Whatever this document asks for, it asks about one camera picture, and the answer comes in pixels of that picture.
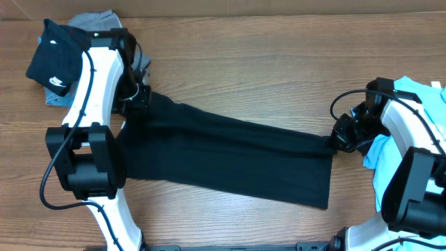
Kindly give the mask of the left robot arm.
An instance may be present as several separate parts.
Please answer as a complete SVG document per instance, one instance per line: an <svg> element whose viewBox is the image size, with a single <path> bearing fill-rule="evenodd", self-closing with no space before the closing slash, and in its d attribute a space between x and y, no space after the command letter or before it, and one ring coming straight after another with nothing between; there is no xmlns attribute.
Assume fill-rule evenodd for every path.
<svg viewBox="0 0 446 251"><path fill-rule="evenodd" d="M144 84L144 70L132 69L141 46L120 28L87 31L82 47L74 102L61 126L48 128L45 135L52 160L40 184L40 200L55 211L87 207L106 250L147 250L125 199L127 167L110 129L113 113L127 119L147 115L151 88Z"/></svg>

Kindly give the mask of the black t-shirt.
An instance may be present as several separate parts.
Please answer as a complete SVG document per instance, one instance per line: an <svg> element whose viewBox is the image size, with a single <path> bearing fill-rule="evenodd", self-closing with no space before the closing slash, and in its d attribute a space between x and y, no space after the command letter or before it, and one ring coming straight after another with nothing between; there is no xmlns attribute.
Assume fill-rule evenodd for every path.
<svg viewBox="0 0 446 251"><path fill-rule="evenodd" d="M117 137L135 179L166 180L326 209L328 138L205 112L154 93Z"/></svg>

